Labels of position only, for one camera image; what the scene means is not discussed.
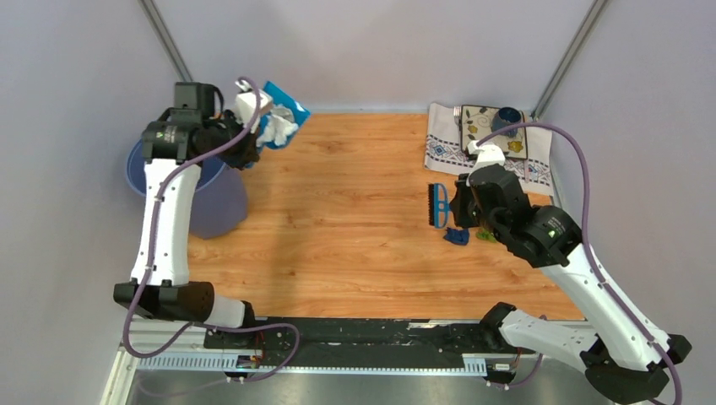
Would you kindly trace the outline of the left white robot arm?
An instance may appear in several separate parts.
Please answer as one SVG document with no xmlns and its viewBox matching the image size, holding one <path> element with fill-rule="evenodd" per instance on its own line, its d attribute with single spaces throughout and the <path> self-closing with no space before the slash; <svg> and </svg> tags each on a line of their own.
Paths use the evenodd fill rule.
<svg viewBox="0 0 716 405">
<path fill-rule="evenodd" d="M 113 299 L 130 318 L 187 321 L 226 327 L 225 338 L 246 350 L 258 339 L 249 303 L 218 294 L 210 282 L 190 280 L 187 243 L 203 162 L 218 157 L 241 168 L 258 159 L 255 138 L 270 98 L 240 77 L 232 109 L 212 84 L 178 82 L 174 105 L 144 129 L 145 203 L 142 234 L 130 279 Z"/>
</svg>

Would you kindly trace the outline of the blue plastic dustpan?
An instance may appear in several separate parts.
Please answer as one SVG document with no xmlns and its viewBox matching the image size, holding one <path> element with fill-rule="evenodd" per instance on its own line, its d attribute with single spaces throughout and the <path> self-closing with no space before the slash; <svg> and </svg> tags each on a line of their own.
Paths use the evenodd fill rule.
<svg viewBox="0 0 716 405">
<path fill-rule="evenodd" d="M 272 98 L 273 107 L 259 122 L 258 155 L 265 149 L 287 148 L 311 115 L 308 109 L 271 81 L 263 86 L 263 92 Z"/>
</svg>

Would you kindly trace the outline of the blue hand brush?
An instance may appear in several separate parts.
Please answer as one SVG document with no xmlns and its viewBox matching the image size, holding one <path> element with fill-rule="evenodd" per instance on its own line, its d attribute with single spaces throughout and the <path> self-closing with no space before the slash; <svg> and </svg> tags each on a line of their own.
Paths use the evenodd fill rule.
<svg viewBox="0 0 716 405">
<path fill-rule="evenodd" d="M 450 215 L 448 190 L 442 183 L 429 183 L 428 196 L 428 223 L 436 229 L 446 228 Z"/>
</svg>

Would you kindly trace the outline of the green paper scrap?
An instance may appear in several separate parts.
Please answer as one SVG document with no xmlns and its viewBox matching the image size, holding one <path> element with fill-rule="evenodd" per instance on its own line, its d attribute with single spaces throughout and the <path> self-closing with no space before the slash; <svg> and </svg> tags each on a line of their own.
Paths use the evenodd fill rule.
<svg viewBox="0 0 716 405">
<path fill-rule="evenodd" d="M 486 229 L 478 229 L 475 232 L 475 236 L 480 240 L 489 241 L 490 243 L 497 243 L 495 236 Z"/>
</svg>

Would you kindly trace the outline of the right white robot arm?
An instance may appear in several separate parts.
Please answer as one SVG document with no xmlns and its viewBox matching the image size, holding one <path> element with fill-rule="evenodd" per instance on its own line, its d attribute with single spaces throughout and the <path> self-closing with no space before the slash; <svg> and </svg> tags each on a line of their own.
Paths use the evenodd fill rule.
<svg viewBox="0 0 716 405">
<path fill-rule="evenodd" d="M 516 175 L 500 165 L 462 174 L 455 186 L 450 208 L 456 225 L 489 231 L 550 278 L 589 322 L 586 329 L 574 329 L 500 302 L 481 320 L 486 349 L 500 354 L 512 346 L 547 355 L 620 404 L 653 401 L 675 383 L 672 367 L 686 359 L 690 342 L 656 327 L 635 307 L 565 211 L 532 205 Z"/>
</svg>

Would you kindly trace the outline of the grey white paper scrap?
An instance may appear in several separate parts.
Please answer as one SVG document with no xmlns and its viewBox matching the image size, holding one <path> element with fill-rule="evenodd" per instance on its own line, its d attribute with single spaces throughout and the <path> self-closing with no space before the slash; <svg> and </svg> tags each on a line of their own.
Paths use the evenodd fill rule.
<svg viewBox="0 0 716 405">
<path fill-rule="evenodd" d="M 257 146 L 273 144 L 275 147 L 284 147 L 299 128 L 293 111 L 279 105 L 273 108 L 266 117 L 268 120 L 257 139 Z"/>
</svg>

